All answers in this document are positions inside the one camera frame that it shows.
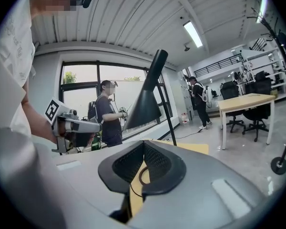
fluorescent light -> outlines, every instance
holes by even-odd
[[[194,25],[192,24],[192,22],[187,22],[186,24],[184,24],[184,28],[187,30],[187,32],[190,34],[191,38],[193,39],[193,41],[195,42],[197,48],[202,46],[202,42],[200,40],[200,37],[194,27]]]
[[[267,3],[268,3],[268,0],[262,0],[261,7],[259,9],[258,17],[256,20],[257,23],[260,23],[262,18],[265,16],[265,12],[267,9]]]

black pants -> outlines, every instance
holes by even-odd
[[[210,121],[209,115],[207,114],[205,108],[206,108],[206,103],[203,101],[199,103],[198,105],[196,105],[196,109],[199,114],[199,118],[202,121],[203,126],[206,126],[206,122]]]
[[[108,147],[113,147],[122,144],[122,135],[116,134],[112,137],[103,137],[103,142],[107,144]]]

white table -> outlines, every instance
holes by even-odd
[[[223,126],[223,144],[222,149],[226,147],[227,126],[226,126],[226,114],[229,112],[245,110],[248,108],[254,108],[264,104],[270,104],[270,126],[267,138],[267,144],[271,142],[271,135],[275,117],[275,96],[264,94],[247,94],[240,97],[230,98],[222,101],[218,101],[219,114],[221,124]]]

wooden tabletop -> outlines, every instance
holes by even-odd
[[[250,108],[255,104],[262,104],[274,100],[273,95],[265,94],[247,94],[235,98],[218,101],[218,107],[221,111],[229,111],[239,108]]]
[[[168,142],[168,141],[160,141],[160,140],[153,140],[153,141],[157,141],[157,142],[161,142],[161,143],[167,143],[167,144],[171,144],[173,145],[173,142]],[[192,150],[192,151],[196,151],[199,153],[203,153],[205,155],[209,154],[209,145],[208,144],[187,144],[187,143],[177,143],[178,147],[181,148],[185,148],[188,150]],[[132,181],[132,187],[134,189],[134,191],[141,195],[142,194],[142,185],[139,181],[139,174],[140,171],[146,167],[145,162],[142,163],[139,171],[137,172],[136,176],[134,177],[133,181]],[[145,171],[142,175],[142,181],[145,183],[149,183],[149,173],[148,170]],[[143,205],[143,199],[139,196],[137,196],[131,189],[130,189],[130,204],[131,204],[131,210],[132,210],[132,215],[134,216],[136,213],[138,213],[138,211],[140,210],[140,208]]]

bottle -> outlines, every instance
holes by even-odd
[[[187,124],[186,113],[183,113],[183,114],[181,115],[181,118],[182,118],[182,123],[183,123],[183,124]]]

